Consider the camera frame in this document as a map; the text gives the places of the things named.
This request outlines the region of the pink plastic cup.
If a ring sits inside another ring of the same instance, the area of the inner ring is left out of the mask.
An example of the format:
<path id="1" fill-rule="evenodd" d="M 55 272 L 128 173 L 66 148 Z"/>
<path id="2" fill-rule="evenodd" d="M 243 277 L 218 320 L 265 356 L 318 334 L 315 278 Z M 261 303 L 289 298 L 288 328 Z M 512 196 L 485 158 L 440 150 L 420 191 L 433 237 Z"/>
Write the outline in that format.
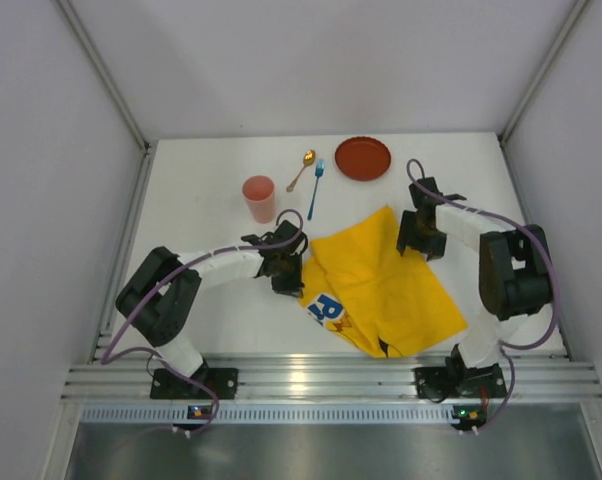
<path id="1" fill-rule="evenodd" d="M 253 219 L 260 224 L 267 224 L 275 217 L 275 185 L 265 175 L 248 178 L 242 186 L 244 200 Z"/>

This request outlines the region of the yellow printed cloth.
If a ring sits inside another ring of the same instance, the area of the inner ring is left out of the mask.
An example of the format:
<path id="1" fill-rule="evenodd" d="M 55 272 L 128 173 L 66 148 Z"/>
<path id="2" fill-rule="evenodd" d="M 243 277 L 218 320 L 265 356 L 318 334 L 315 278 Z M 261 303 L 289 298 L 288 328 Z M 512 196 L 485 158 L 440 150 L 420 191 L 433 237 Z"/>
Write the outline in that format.
<path id="1" fill-rule="evenodd" d="M 422 256 L 399 252 L 399 224 L 384 206 L 311 241 L 300 306 L 325 330 L 374 358 L 409 357 L 467 329 Z"/>

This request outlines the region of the blue plastic fork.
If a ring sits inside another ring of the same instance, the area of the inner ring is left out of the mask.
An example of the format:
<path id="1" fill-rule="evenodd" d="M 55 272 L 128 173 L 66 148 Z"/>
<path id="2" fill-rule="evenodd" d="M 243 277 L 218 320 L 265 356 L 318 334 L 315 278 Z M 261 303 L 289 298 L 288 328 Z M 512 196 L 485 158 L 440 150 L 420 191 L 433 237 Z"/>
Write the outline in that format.
<path id="1" fill-rule="evenodd" d="M 315 168 L 315 182 L 314 182 L 314 187 L 313 187 L 313 192 L 312 192 L 312 198 L 310 201 L 310 205 L 309 205 L 309 209 L 308 209 L 308 213 L 307 213 L 307 220 L 311 221 L 313 219 L 314 216 L 314 210 L 315 210 L 315 204 L 316 204 L 316 196 L 317 196 L 317 191 L 318 191 L 318 185 L 319 185 L 319 181 L 322 178 L 323 174 L 325 171 L 325 160 L 324 159 L 319 159 L 317 161 L 316 164 L 316 168 Z"/>

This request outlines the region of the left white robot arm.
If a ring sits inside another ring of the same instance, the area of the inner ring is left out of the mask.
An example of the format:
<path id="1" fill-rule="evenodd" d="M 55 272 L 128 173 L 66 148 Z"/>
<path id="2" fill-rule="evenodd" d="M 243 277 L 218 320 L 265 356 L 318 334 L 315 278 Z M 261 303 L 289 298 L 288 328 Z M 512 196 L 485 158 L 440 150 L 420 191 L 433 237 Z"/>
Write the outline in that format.
<path id="1" fill-rule="evenodd" d="M 234 280 L 266 277 L 274 293 L 299 298 L 307 247 L 302 227 L 288 220 L 279 220 L 272 232 L 191 256 L 156 247 L 116 297 L 115 308 L 125 318 L 121 329 L 135 329 L 145 341 L 142 348 L 174 377 L 200 382 L 207 362 L 185 333 L 197 295 Z"/>

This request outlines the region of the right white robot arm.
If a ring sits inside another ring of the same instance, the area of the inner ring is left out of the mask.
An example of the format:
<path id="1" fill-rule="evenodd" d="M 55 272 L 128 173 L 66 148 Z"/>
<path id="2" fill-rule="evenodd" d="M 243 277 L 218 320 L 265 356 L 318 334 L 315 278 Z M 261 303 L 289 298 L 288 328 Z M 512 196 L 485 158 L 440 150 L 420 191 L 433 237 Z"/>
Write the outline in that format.
<path id="1" fill-rule="evenodd" d="M 418 395 L 436 403 L 482 395 L 503 398 L 502 323 L 535 315 L 554 299 L 545 233 L 537 225 L 514 226 L 468 207 L 461 195 L 443 195 L 432 177 L 413 181 L 409 191 L 414 208 L 402 214 L 398 252 L 413 250 L 428 261 L 438 260 L 448 240 L 461 242 L 478 255 L 482 303 L 477 319 L 443 366 L 416 370 Z"/>

